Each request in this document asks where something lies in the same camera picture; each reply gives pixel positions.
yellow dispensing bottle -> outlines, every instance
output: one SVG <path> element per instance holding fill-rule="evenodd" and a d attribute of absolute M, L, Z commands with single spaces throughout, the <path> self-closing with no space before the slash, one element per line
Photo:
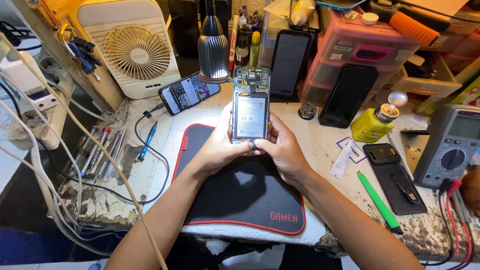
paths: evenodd
<path fill-rule="evenodd" d="M 374 143 L 395 127 L 393 120 L 400 114 L 394 106 L 402 106 L 407 100 L 402 92 L 393 92 L 389 95 L 390 104 L 382 104 L 376 109 L 367 109 L 350 125 L 353 139 L 359 142 Z"/>

orange tool handle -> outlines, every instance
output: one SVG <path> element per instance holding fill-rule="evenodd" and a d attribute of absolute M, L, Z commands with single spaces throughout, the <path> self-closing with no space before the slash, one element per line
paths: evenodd
<path fill-rule="evenodd" d="M 430 46 L 440 35 L 407 15 L 397 12 L 388 22 L 403 35 L 418 41 L 422 46 Z"/>

hand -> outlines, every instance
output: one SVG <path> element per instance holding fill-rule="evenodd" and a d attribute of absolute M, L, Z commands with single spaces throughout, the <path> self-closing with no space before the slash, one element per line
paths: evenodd
<path fill-rule="evenodd" d="M 305 159 L 295 134 L 272 112 L 269 121 L 273 129 L 268 139 L 256 139 L 255 145 L 273 158 L 283 181 L 298 189 L 297 184 L 313 169 Z"/>
<path fill-rule="evenodd" d="M 192 160 L 200 170 L 209 175 L 217 173 L 235 158 L 248 154 L 253 148 L 253 144 L 250 142 L 235 145 L 231 143 L 231 115 L 232 102 L 223 109 L 215 130 Z"/>

blue screwdriver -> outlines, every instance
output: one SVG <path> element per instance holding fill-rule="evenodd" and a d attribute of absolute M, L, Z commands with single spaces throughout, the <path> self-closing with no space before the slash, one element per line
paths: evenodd
<path fill-rule="evenodd" d="M 147 141 L 145 142 L 145 146 L 140 152 L 140 155 L 138 156 L 138 160 L 143 161 L 145 160 L 145 154 L 147 153 L 148 147 L 147 145 L 150 145 L 150 142 L 152 141 L 153 135 L 155 134 L 156 131 L 156 124 L 158 123 L 158 120 L 155 121 L 155 124 L 152 126 L 152 129 L 150 130 L 150 133 L 148 134 Z"/>

disassembled smartphone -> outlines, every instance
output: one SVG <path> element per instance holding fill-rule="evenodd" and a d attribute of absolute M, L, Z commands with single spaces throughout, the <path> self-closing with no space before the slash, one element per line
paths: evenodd
<path fill-rule="evenodd" d="M 267 139 L 270 76 L 268 68 L 235 69 L 232 144 Z"/>

